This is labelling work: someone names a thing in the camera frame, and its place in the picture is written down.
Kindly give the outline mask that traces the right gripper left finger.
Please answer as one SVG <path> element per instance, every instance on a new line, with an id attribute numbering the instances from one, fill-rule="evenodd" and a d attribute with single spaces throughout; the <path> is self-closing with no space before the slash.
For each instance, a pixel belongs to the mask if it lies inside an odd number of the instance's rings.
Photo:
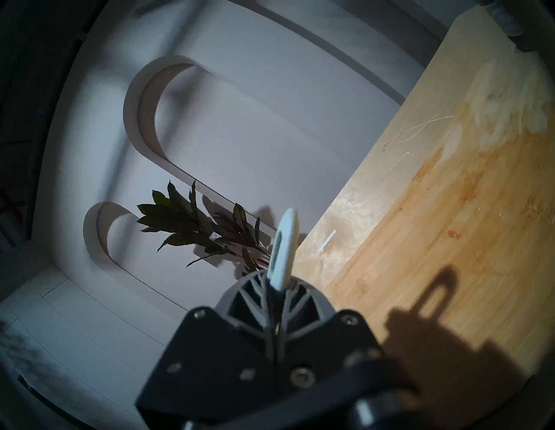
<path id="1" fill-rule="evenodd" d="M 266 272 L 182 320 L 137 409 L 148 429 L 278 429 L 278 292 Z"/>

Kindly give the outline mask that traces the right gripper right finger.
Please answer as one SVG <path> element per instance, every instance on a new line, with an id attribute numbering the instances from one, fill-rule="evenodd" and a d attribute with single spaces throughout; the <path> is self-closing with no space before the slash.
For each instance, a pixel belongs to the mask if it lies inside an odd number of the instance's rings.
<path id="1" fill-rule="evenodd" d="M 300 279 L 281 298 L 283 429 L 419 429 L 419 389 L 358 312 Z"/>

